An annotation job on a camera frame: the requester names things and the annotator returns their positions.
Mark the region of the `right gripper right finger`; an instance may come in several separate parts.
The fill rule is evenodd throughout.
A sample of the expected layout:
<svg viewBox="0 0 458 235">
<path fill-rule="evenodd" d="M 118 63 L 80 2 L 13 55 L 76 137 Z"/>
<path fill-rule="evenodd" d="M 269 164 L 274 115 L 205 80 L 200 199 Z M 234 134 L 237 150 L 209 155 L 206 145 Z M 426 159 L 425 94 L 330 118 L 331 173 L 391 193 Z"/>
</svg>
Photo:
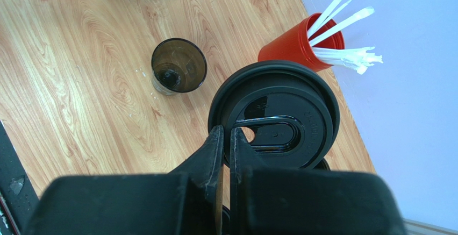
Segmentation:
<svg viewBox="0 0 458 235">
<path fill-rule="evenodd" d="M 377 175 L 267 165 L 243 131 L 230 136 L 232 234 L 406 234 Z"/>
</svg>

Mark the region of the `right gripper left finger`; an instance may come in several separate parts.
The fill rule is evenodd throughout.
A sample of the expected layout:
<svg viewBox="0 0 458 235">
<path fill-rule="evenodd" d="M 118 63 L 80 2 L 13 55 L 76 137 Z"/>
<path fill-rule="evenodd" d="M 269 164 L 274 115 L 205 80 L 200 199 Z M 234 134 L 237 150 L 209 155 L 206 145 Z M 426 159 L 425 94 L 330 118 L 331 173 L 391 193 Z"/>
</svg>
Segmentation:
<svg viewBox="0 0 458 235">
<path fill-rule="evenodd" d="M 169 173 L 63 176 L 25 234 L 221 234 L 224 129 Z"/>
</svg>

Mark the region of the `stack of black lids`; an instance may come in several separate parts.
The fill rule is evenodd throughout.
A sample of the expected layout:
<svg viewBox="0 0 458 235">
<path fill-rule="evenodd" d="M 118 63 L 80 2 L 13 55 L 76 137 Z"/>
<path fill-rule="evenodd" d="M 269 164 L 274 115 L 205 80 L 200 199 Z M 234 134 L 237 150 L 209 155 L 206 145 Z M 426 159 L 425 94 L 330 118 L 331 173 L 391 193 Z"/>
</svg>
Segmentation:
<svg viewBox="0 0 458 235">
<path fill-rule="evenodd" d="M 331 170 L 328 162 L 325 159 L 322 159 L 313 169 Z M 223 235 L 228 235 L 231 232 L 230 209 L 225 205 L 222 206 L 221 216 L 222 216 L 221 233 Z"/>
</svg>

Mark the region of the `single dark plastic cup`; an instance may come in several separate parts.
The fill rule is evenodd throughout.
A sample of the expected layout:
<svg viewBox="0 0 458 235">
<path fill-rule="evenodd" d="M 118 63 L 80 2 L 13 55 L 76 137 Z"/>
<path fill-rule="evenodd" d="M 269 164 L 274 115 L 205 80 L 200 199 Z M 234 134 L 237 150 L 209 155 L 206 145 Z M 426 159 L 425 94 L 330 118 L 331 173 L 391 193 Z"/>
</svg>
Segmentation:
<svg viewBox="0 0 458 235">
<path fill-rule="evenodd" d="M 154 88 L 167 96 L 194 91 L 207 76 L 203 52 L 182 38 L 170 38 L 158 44 L 152 53 L 151 68 Z"/>
</svg>

